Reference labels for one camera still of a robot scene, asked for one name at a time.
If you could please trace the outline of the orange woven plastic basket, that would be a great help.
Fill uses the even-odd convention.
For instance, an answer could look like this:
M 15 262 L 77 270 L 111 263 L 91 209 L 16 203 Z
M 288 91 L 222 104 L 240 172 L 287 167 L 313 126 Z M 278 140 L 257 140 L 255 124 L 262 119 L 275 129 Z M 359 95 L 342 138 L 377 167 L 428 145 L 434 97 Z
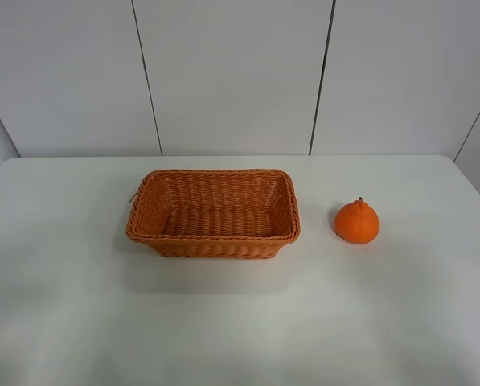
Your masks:
M 300 235 L 282 170 L 156 170 L 141 182 L 126 225 L 163 257 L 268 259 Z

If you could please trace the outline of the orange with knobbed top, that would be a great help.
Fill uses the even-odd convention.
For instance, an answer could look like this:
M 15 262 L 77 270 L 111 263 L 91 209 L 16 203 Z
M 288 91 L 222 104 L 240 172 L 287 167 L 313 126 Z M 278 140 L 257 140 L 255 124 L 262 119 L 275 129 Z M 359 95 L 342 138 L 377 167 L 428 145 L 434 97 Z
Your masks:
M 379 230 L 379 216 L 362 197 L 341 207 L 334 218 L 335 233 L 351 244 L 368 244 Z

